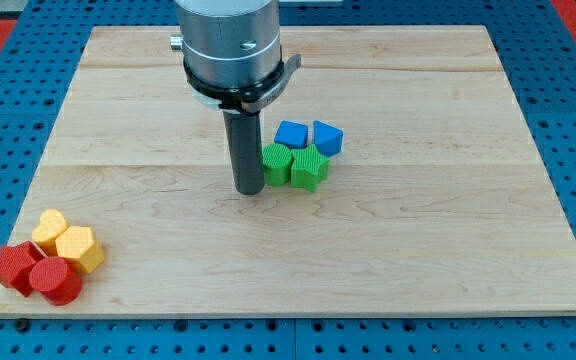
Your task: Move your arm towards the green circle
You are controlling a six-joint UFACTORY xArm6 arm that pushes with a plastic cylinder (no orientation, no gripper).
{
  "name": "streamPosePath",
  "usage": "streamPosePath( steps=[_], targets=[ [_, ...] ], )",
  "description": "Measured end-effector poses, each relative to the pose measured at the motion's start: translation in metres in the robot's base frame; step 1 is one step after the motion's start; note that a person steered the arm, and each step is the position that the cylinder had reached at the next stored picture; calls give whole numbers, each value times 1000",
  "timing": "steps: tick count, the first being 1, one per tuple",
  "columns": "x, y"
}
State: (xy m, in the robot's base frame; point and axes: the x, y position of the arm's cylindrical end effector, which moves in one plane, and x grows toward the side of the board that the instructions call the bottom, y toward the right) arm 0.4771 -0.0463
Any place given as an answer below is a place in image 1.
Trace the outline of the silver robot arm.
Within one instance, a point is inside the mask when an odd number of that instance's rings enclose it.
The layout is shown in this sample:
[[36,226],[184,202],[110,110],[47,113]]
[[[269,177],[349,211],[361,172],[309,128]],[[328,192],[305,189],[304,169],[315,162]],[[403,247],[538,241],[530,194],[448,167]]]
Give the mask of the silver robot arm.
[[177,0],[176,14],[187,81],[209,107],[255,115],[301,66],[283,58],[278,0]]

